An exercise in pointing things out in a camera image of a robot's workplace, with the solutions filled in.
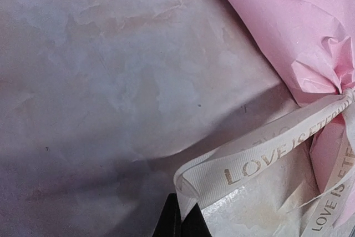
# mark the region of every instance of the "pink paper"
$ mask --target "pink paper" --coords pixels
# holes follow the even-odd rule
[[[354,88],[354,0],[229,0],[299,105]],[[344,131],[341,116],[316,136],[311,159],[318,186],[328,181]],[[353,188],[336,222],[355,212]]]

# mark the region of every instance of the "pink wrapping paper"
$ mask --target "pink wrapping paper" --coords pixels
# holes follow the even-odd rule
[[[229,0],[299,105],[354,88],[354,0]],[[315,136],[311,159],[323,191],[337,156],[344,121]],[[335,226],[355,212],[355,188]]]

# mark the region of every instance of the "white ribbon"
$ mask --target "white ribbon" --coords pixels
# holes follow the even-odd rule
[[[196,203],[205,208],[230,194],[342,112],[346,134],[326,189],[316,197],[321,200],[302,233],[322,236],[339,217],[354,182],[353,102],[351,90],[343,95],[328,95],[181,166],[174,175],[174,184],[182,220]]]

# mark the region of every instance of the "marble surface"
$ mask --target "marble surface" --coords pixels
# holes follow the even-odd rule
[[[0,235],[21,237],[150,236],[181,164],[297,108],[226,0],[0,0],[0,95]],[[303,149],[280,193],[270,168],[233,202],[311,197]],[[223,209],[215,236],[243,218]]]

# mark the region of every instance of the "ribbon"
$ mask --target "ribbon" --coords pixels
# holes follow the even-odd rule
[[[322,236],[339,217],[355,181],[354,93],[328,95],[181,166],[174,175],[181,218],[230,194],[342,113],[346,131],[327,186],[304,236]]]

